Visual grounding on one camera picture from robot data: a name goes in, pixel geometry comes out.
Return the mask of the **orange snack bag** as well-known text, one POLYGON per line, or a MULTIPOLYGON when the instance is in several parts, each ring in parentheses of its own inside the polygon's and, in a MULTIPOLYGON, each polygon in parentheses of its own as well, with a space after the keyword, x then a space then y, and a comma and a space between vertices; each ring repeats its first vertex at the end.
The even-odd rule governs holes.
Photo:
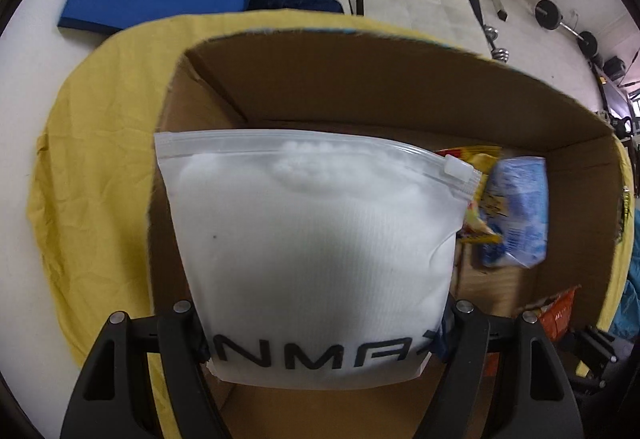
POLYGON ((570 328, 575 296, 581 288, 582 286, 575 285, 550 297, 536 300, 524 306, 522 311, 533 312, 549 341, 557 343, 570 328))

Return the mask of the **blue white tissue pack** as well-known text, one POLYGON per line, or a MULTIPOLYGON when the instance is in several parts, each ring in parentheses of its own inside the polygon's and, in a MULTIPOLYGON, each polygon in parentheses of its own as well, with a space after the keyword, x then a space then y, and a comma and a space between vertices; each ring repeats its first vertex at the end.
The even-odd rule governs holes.
POLYGON ((537 156, 501 159, 489 175, 480 217, 500 237, 480 246, 485 268, 530 269, 547 256, 549 187, 546 160, 537 156))

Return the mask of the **yellow panda snack bag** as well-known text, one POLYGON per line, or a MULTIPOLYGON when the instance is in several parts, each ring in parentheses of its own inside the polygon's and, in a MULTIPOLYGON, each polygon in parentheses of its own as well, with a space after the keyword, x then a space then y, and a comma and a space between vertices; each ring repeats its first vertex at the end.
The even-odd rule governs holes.
POLYGON ((466 208, 462 229, 458 232, 458 240, 463 244, 499 244, 501 237, 480 214, 480 201, 486 188, 492 168, 497 164, 501 147, 495 145, 472 145, 442 148, 438 155, 454 156, 467 162, 480 172, 480 182, 468 208, 466 208))

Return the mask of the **white zip pouch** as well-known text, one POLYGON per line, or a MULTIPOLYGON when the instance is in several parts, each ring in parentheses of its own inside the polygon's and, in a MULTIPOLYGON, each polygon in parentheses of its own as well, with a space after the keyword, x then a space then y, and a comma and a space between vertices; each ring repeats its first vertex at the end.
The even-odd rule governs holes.
POLYGON ((218 378, 340 390, 421 375, 476 169, 303 130, 166 131, 154 146, 218 378))

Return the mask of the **black shoe wipes pack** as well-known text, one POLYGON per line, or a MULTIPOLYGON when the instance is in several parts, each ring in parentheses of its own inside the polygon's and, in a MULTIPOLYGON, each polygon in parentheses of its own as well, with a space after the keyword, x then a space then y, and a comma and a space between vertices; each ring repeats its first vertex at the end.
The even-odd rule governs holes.
POLYGON ((627 218, 629 216, 629 203, 630 203, 630 191, 626 185, 622 186, 622 191, 620 192, 620 198, 618 199, 617 204, 617 225, 616 225, 616 235, 615 240, 616 243, 622 243, 625 228, 627 224, 627 218))

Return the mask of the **blue blanket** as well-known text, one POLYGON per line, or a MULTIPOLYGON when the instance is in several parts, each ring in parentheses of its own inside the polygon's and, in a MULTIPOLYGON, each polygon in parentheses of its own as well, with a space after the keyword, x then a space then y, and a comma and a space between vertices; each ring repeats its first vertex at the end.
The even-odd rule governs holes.
POLYGON ((610 326, 614 336, 636 341, 640 329, 640 225, 639 211, 634 211, 634 245, 620 304, 610 326))

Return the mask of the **yellow tablecloth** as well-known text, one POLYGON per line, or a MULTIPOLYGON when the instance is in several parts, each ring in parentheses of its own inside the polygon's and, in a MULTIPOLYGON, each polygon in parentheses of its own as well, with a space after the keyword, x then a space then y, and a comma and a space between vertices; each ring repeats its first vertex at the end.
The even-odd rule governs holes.
MULTIPOLYGON (((149 211, 155 173, 160 171, 154 138, 157 133, 167 131, 157 131, 157 125, 169 79, 177 67, 176 63, 169 61, 171 57, 179 56, 179 52, 186 49, 187 42, 207 41, 205 35, 213 35, 217 39, 246 32, 260 34, 282 29, 319 28, 350 28, 356 32, 382 32, 400 35, 400 38, 435 42, 397 27, 337 14, 280 11, 176 16, 145 23, 108 38, 68 76, 38 142, 28 214, 49 277, 58 321, 81 368, 112 313, 124 311, 133 319, 154 317, 170 312, 180 300, 191 301, 196 310, 189 285, 190 294, 165 310, 154 309, 152 293, 149 211)), ((448 44, 435 43, 484 58, 448 44)), ((631 182, 626 184, 630 191, 629 216, 620 244, 623 245, 622 258, 629 261, 634 229, 634 186, 628 157, 624 160, 627 166, 623 165, 623 179, 631 182)), ((458 240, 458 232, 449 293, 438 334, 431 343, 430 357, 421 375, 410 381, 420 379, 433 358, 443 365, 440 377, 444 373, 449 349, 446 343, 448 301, 465 299, 473 303, 471 299, 456 294, 465 259, 470 259, 472 269, 485 272, 506 268, 529 272, 536 268, 485 268, 480 263, 480 246, 483 244, 463 244, 458 240)), ((628 261, 623 263, 626 273, 628 261)), ((515 319, 525 312, 523 307, 516 309, 513 315, 495 316, 515 319)), ((408 383, 403 381, 393 385, 340 390, 232 384, 212 372, 212 349, 206 335, 205 339, 210 359, 202 369, 221 416, 222 406, 231 390, 224 393, 224 399, 217 399, 209 387, 207 373, 222 384, 222 388, 229 386, 230 389, 245 386, 336 393, 408 383)), ((154 401, 164 434, 162 438, 181 438, 170 407, 160 357, 150 355, 149 366, 154 401)), ((484 438, 482 430, 494 390, 496 370, 497 355, 491 353, 465 437, 484 438)), ((612 411, 626 409, 633 404, 637 399, 638 385, 637 378, 629 381, 619 379, 612 386, 594 393, 586 393, 579 386, 570 386, 584 427, 582 438, 606 437, 612 433, 615 428, 612 411)), ((231 431, 228 438, 233 438, 231 431)))

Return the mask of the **chrome dumbbell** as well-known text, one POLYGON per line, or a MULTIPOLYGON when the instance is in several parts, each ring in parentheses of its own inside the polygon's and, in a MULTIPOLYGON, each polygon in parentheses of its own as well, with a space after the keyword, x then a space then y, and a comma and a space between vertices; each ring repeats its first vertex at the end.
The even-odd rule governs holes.
POLYGON ((506 48, 499 48, 496 46, 496 41, 499 37, 498 29, 494 26, 484 25, 484 34, 489 44, 491 58, 501 63, 509 62, 510 53, 506 48))

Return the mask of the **floor barbell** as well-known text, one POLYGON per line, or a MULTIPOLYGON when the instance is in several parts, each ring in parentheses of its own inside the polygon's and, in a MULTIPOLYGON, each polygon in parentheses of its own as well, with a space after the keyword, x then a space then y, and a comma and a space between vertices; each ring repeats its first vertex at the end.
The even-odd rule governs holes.
POLYGON ((549 32, 564 29, 572 35, 576 39, 578 49, 588 60, 597 58, 599 54, 597 38, 589 30, 578 32, 576 28, 568 26, 564 22, 564 17, 559 7, 553 1, 539 0, 534 7, 534 17, 538 25, 549 32))

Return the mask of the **open cardboard box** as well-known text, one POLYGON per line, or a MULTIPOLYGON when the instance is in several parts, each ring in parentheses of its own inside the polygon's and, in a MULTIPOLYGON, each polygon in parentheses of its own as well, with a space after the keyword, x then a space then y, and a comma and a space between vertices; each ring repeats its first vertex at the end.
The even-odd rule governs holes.
MULTIPOLYGON (((494 315, 582 286, 572 325, 606 329, 626 277, 618 215, 627 152, 612 129, 568 95, 511 67, 429 41, 350 28, 277 30, 186 43, 157 131, 284 128, 378 136, 437 151, 495 144, 542 155, 550 185, 548 258, 533 271, 474 270, 456 294, 494 315)), ((167 197, 150 204, 155 310, 189 295, 167 197)), ((411 438, 443 365, 370 390, 222 388, 205 374, 233 438, 411 438)))

